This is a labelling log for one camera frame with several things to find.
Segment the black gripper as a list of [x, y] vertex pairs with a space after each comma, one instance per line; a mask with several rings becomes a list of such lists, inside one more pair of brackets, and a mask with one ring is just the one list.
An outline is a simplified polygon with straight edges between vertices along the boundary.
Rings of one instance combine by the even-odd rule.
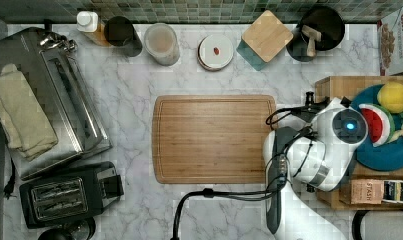
[[320, 111], [328, 106], [329, 102], [329, 97], [325, 97], [321, 102], [315, 102], [314, 93], [309, 91], [306, 93], [305, 104], [301, 107], [294, 108], [291, 114], [304, 122], [311, 122]]

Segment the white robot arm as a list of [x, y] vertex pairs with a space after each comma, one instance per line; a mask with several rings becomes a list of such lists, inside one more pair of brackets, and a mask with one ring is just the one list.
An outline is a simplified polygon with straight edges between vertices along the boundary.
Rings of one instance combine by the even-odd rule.
[[292, 183], [301, 181], [329, 192], [346, 181], [354, 168], [354, 153], [367, 138], [365, 118], [345, 97], [315, 102], [311, 92], [303, 106], [278, 112], [305, 125], [300, 130], [276, 128], [274, 115], [266, 119], [271, 127], [263, 144], [265, 184], [271, 193], [265, 203], [268, 230], [275, 240], [347, 240], [297, 196]]

